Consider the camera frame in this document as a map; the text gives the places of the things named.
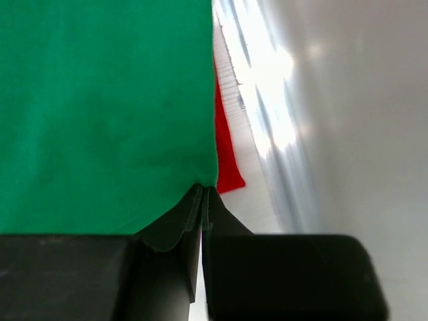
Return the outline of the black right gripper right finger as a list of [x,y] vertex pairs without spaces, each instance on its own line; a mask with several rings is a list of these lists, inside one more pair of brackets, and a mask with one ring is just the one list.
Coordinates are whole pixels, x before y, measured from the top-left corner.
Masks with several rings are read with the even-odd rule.
[[372,260],[358,239],[252,233],[212,187],[201,214],[211,320],[388,319]]

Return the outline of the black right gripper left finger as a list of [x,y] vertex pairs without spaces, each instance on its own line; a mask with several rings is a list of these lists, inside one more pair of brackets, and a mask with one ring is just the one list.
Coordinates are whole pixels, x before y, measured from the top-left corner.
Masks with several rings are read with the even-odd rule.
[[133,235],[2,235],[2,320],[187,320],[203,188]]

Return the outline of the green t shirt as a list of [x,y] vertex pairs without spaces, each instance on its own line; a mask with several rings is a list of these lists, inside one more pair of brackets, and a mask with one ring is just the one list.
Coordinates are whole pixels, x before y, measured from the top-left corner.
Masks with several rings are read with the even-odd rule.
[[133,234],[217,182],[210,1],[1,2],[1,232]]

